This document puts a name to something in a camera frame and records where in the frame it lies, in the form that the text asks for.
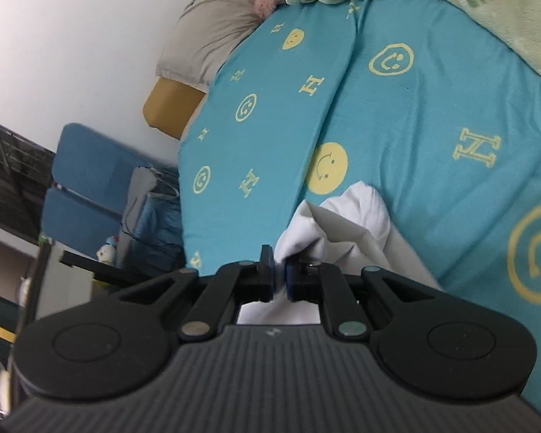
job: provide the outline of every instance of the blue bedsheet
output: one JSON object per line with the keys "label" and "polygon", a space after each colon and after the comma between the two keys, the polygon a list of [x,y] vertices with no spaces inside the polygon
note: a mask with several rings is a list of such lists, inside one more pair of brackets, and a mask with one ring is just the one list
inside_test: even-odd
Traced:
{"label": "blue bedsheet", "polygon": [[541,78],[442,0],[279,9],[235,50],[180,150],[201,275],[274,244],[301,200],[362,180],[450,293],[537,340]]}

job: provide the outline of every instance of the gray gripper base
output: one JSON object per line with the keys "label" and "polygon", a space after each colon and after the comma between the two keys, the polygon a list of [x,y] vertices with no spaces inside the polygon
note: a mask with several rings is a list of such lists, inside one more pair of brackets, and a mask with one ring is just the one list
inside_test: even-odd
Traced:
{"label": "gray gripper base", "polygon": [[536,433],[518,396],[483,405],[419,397],[370,350],[320,325],[228,326],[183,346],[153,382],[96,404],[32,398],[3,422],[12,433]]}

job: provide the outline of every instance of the black circular pad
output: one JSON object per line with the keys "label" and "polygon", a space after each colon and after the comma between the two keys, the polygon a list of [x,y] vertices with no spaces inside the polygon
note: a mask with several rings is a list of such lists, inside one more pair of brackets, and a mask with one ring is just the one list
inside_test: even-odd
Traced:
{"label": "black circular pad", "polygon": [[62,331],[53,345],[61,358],[84,363],[113,354],[120,345],[120,334],[107,325],[81,324]]}
{"label": "black circular pad", "polygon": [[454,401],[520,392],[537,357],[517,321],[444,295],[399,306],[376,340],[379,359],[416,391]]}
{"label": "black circular pad", "polygon": [[170,355],[151,305],[101,298],[40,319],[14,344],[27,389],[60,400],[96,401],[153,379]]}
{"label": "black circular pad", "polygon": [[444,357],[454,360],[478,360],[495,348],[495,337],[480,325],[451,322],[431,330],[428,343]]}

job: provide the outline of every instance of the gray pillowcase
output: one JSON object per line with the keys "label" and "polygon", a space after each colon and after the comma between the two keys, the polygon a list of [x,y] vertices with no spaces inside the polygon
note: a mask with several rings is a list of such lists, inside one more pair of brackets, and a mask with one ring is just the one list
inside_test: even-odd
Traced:
{"label": "gray pillowcase", "polygon": [[157,76],[207,92],[231,52],[262,21],[255,0],[194,0],[164,46]]}

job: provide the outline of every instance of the black cable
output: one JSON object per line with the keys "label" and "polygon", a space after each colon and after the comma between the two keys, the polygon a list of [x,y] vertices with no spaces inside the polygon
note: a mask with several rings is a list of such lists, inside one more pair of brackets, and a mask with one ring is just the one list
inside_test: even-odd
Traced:
{"label": "black cable", "polygon": [[143,239],[135,236],[133,234],[133,232],[130,230],[130,228],[128,228],[128,224],[127,224],[127,221],[128,221],[128,217],[130,216],[131,212],[133,211],[134,209],[134,206],[136,205],[136,203],[138,202],[138,197],[136,197],[134,199],[134,202],[130,205],[130,208],[128,209],[128,211],[124,214],[124,220],[120,226],[120,231],[124,232],[125,235],[129,236],[130,238],[132,238],[134,241],[142,244],[143,246],[146,246],[146,247],[149,247],[151,249],[156,249],[158,250],[159,252],[162,252],[163,254],[165,254],[168,258],[170,258],[172,261],[173,261],[173,265],[170,269],[168,270],[165,270],[163,268],[160,268],[159,266],[156,266],[152,263],[148,263],[148,265],[154,267],[155,269],[161,271],[161,272],[172,272],[174,270],[176,270],[175,266],[175,262],[176,262],[176,256],[175,255],[172,255],[170,254],[169,252],[167,252],[166,250],[164,250],[163,248],[165,247],[168,247],[168,246],[177,246],[179,248],[182,249],[182,247],[179,245],[179,244],[176,244],[174,242],[171,242],[171,243],[167,243],[163,240],[160,240],[160,242],[162,242],[163,244],[161,245],[158,245],[158,244],[153,244],[151,242],[145,242]]}

